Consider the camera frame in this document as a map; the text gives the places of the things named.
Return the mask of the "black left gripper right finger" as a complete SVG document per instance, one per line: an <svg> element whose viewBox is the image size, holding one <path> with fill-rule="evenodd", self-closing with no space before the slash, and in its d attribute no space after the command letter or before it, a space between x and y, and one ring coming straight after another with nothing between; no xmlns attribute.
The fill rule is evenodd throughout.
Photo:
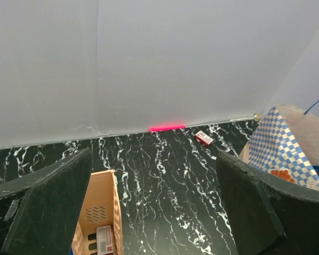
<svg viewBox="0 0 319 255"><path fill-rule="evenodd" d="M239 254L319 254L319 191L224 151L216 172Z"/></svg>

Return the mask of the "blue checkered paper bag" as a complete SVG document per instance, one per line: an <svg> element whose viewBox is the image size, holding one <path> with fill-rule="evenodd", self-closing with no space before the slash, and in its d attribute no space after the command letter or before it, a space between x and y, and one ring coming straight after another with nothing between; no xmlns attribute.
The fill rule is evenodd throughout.
<svg viewBox="0 0 319 255"><path fill-rule="evenodd" d="M239 159L263 172L319 191L319 118L276 105L260 121Z"/></svg>

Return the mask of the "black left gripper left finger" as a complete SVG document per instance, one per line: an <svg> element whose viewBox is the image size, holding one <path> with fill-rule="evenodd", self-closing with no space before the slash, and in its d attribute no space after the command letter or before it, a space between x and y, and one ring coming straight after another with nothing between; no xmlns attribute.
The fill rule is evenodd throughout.
<svg viewBox="0 0 319 255"><path fill-rule="evenodd" d="M0 184L0 254L69 254L91 171L86 148Z"/></svg>

